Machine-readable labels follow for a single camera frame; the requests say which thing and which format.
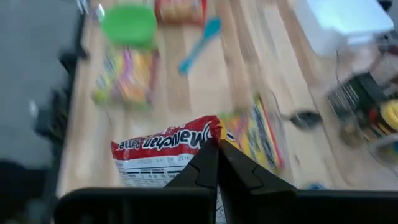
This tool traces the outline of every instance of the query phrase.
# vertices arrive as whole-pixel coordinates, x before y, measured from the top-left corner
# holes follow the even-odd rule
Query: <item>red and white package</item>
[[[217,116],[204,116],[151,136],[112,142],[112,155],[124,184],[132,187],[164,187],[178,175],[210,138],[220,139]],[[220,190],[216,223],[226,223]]]

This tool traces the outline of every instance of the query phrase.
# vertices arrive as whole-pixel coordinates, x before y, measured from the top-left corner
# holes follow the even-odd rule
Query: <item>wooden table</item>
[[[110,7],[116,1],[132,0],[100,2]],[[154,109],[147,114],[94,105],[91,92],[103,69],[106,39],[97,23],[87,19],[82,45],[90,59],[78,66],[58,196],[82,187],[121,185],[111,140],[154,134],[206,114],[246,106],[255,91],[271,101],[273,92],[282,114],[315,109],[324,119],[323,126],[309,132],[283,122],[284,179],[297,187],[321,182],[331,189],[398,188],[398,178],[365,148],[350,149],[338,138],[338,121],[325,100],[326,91],[336,85],[336,58],[314,55],[291,10],[294,2],[209,0],[208,15],[221,17],[222,35],[204,50],[188,77],[178,74],[177,65],[201,31],[161,27],[160,75]],[[339,77],[347,77],[353,68],[366,68],[377,55],[370,49],[344,60]]]

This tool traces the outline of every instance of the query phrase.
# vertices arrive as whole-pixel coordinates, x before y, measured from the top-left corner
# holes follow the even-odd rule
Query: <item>green bowl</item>
[[[105,10],[101,28],[114,44],[140,49],[156,46],[155,13],[143,4],[123,4]]]

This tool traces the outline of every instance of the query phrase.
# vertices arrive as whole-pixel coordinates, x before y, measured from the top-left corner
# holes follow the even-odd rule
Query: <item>blue spoon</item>
[[[186,75],[193,65],[199,53],[203,50],[206,43],[213,37],[218,35],[221,31],[221,19],[219,17],[211,18],[205,25],[205,30],[201,39],[195,44],[188,56],[178,66],[178,71],[181,75]]]

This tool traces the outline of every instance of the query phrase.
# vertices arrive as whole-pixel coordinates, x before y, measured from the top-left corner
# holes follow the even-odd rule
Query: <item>snack bag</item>
[[[108,46],[104,73],[96,80],[97,104],[121,101],[136,106],[150,104],[157,78],[157,50],[133,50]]]
[[[150,136],[112,142],[111,149],[123,182],[133,187],[164,187],[194,157],[202,143],[220,140],[217,116],[204,116]],[[226,223],[220,190],[217,189],[216,222]]]
[[[250,110],[222,114],[220,120],[221,139],[271,172],[283,168],[284,162],[259,96],[255,97]]]
[[[207,0],[155,0],[155,15],[165,24],[204,26]]]

